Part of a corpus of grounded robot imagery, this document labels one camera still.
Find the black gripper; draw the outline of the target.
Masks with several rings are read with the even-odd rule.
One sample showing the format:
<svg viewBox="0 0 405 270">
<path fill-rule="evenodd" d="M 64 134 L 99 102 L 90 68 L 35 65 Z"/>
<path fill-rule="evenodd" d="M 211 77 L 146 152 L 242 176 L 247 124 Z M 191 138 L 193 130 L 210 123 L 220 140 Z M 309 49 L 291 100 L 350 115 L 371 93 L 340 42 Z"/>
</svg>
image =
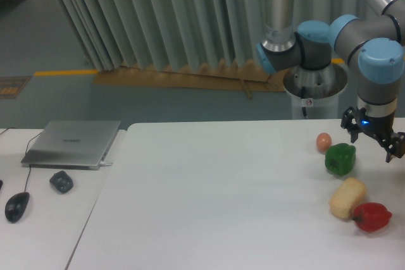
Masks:
<svg viewBox="0 0 405 270">
<path fill-rule="evenodd" d="M 340 126 L 348 132 L 351 142 L 357 141 L 362 132 L 378 138 L 378 143 L 386 151 L 385 162 L 389 163 L 393 158 L 404 156 L 404 133 L 393 133 L 392 129 L 394 114 L 374 117 L 364 107 L 358 110 L 349 107 L 342 114 Z"/>
</svg>

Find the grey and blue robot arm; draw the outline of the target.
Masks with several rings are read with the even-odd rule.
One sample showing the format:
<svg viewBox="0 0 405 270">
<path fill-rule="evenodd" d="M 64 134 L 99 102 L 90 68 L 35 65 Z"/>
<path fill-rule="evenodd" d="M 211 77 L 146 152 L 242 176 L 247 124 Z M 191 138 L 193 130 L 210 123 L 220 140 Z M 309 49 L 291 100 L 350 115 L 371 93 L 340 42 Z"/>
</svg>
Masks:
<svg viewBox="0 0 405 270">
<path fill-rule="evenodd" d="M 404 0 L 366 1 L 376 20 L 343 15 L 329 25 L 306 21 L 293 29 L 294 0 L 268 0 L 256 49 L 267 73 L 298 66 L 324 75 L 332 53 L 339 55 L 358 76 L 357 105 L 344 112 L 341 126 L 352 141 L 360 133 L 376 140 L 390 161 L 404 155 L 404 134 L 392 128 L 404 73 Z"/>
</svg>

